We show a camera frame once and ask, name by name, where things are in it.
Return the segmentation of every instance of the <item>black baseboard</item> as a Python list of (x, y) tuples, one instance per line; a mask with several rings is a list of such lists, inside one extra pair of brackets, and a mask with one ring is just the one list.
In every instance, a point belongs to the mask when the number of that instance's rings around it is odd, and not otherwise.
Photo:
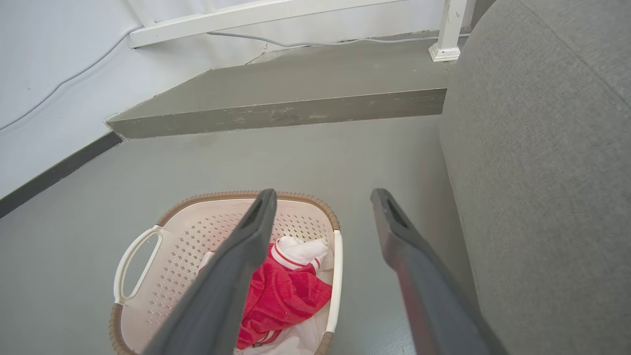
[(121, 138), (114, 132), (110, 132), (22, 185), (0, 200), (0, 218), (120, 142), (122, 142)]

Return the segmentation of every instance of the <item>laundry basket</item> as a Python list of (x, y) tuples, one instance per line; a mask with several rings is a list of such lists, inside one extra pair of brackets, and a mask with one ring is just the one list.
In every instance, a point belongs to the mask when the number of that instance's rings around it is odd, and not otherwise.
[[(142, 233), (121, 258), (114, 279), (110, 340), (118, 355), (142, 353), (151, 337), (196, 278), (203, 255), (229, 237), (260, 191), (231, 191), (198, 195), (178, 203), (155, 226)], [(342, 282), (342, 236), (339, 223), (322, 200), (300, 193), (277, 194), (278, 205), (270, 242), (282, 236), (305, 241), (323, 238), (334, 258), (333, 292), (318, 355), (328, 353), (338, 321)], [(158, 242), (129, 295), (123, 294), (127, 268), (150, 237)]]

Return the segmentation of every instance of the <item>white wall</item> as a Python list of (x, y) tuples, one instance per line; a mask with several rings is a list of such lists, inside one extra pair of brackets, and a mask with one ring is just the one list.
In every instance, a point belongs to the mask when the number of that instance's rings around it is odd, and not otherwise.
[[(216, 0), (219, 7), (244, 2)], [(146, 4), (156, 20), (203, 9), (201, 0), (146, 0)], [(280, 42), (396, 35), (438, 29), (442, 8), (442, 0), (408, 0), (231, 32)], [(469, 21), (465, 14), (465, 24)], [(0, 126), (26, 112), (138, 23), (125, 0), (0, 2)], [(114, 114), (209, 69), (243, 65), (277, 49), (254, 40), (207, 35), (141, 49), (121, 44), (42, 107), (0, 131), (0, 198), (107, 134), (103, 122)]]

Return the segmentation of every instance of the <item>white cable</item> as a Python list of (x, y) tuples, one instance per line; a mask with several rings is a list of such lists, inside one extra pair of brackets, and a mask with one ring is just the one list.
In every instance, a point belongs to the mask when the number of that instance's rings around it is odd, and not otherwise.
[(121, 37), (121, 39), (118, 40), (118, 42), (116, 42), (116, 44), (114, 44), (110, 49), (107, 50), (107, 52), (105, 52), (105, 54), (103, 54), (102, 56), (100, 56), (96, 61), (92, 62), (92, 64), (88, 65), (86, 68), (84, 68), (83, 70), (77, 72), (75, 75), (70, 76), (68, 79), (65, 79), (64, 81), (60, 82), (54, 89), (52, 89), (52, 91), (46, 95), (37, 105), (31, 107), (30, 110), (28, 110), (25, 114), (23, 114), (22, 116), (14, 119), (13, 121), (5, 124), (4, 126), (2, 126), (0, 128), (0, 131), (2, 131), (4, 128), (7, 128), (9, 126), (11, 126), (12, 124), (18, 122), (19, 120), (23, 119), (24, 117), (26, 117), (29, 113), (33, 112), (36, 108), (40, 107), (46, 100), (49, 99), (49, 97), (52, 96), (52, 94), (54, 94), (60, 87), (61, 85), (75, 79), (77, 76), (85, 73), (86, 71), (92, 69), (92, 67), (94, 67), (95, 65), (98, 64), (98, 62), (102, 61), (105, 57), (108, 56), (108, 54), (110, 54), (116, 47), (118, 47), (119, 44), (121, 44), (122, 40), (125, 39), (125, 37), (127, 37), (127, 35), (129, 35), (130, 33), (134, 32), (135, 30), (138, 30), (140, 28), (142, 28), (143, 26), (136, 26), (134, 28), (129, 29), (128, 31), (125, 32), (125, 34), (123, 34), (123, 36)]
[[(298, 46), (302, 46), (302, 45), (345, 45), (345, 44), (353, 44), (353, 43), (357, 43), (357, 42), (361, 42), (361, 41), (365, 41), (365, 42), (374, 42), (374, 43), (403, 43), (403, 42), (416, 42), (419, 40), (436, 40), (438, 39), (438, 37), (420, 37), (420, 38), (410, 38), (410, 39), (393, 39), (393, 40), (383, 40), (383, 39), (371, 39), (371, 38), (362, 38), (362, 39), (354, 39), (354, 40), (347, 40), (345, 42), (298, 42), (298, 43), (290, 43), (290, 44), (285, 44), (285, 43), (280, 43), (277, 42), (275, 40), (271, 40), (271, 39), (267, 39), (267, 38), (263, 38), (263, 37), (257, 37), (257, 36), (250, 36), (250, 35), (237, 35), (234, 33), (225, 33), (225, 32), (206, 32), (206, 34), (208, 35), (213, 35), (213, 36), (226, 36), (226, 37), (238, 37), (238, 38), (246, 38), (246, 39), (256, 39), (256, 40), (261, 40), (264, 42), (269, 42), (275, 45), (279, 45), (281, 47), (285, 47), (285, 48), (289, 48), (289, 47), (298, 47)], [(460, 38), (462, 37), (469, 37), (468, 33), (463, 33), (459, 36)]]

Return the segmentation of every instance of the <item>gray fabric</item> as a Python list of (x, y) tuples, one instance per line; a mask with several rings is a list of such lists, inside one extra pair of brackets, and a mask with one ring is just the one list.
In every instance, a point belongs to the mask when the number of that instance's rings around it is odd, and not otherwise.
[(480, 307), (513, 355), (631, 354), (631, 3), (498, 0), (440, 127)]

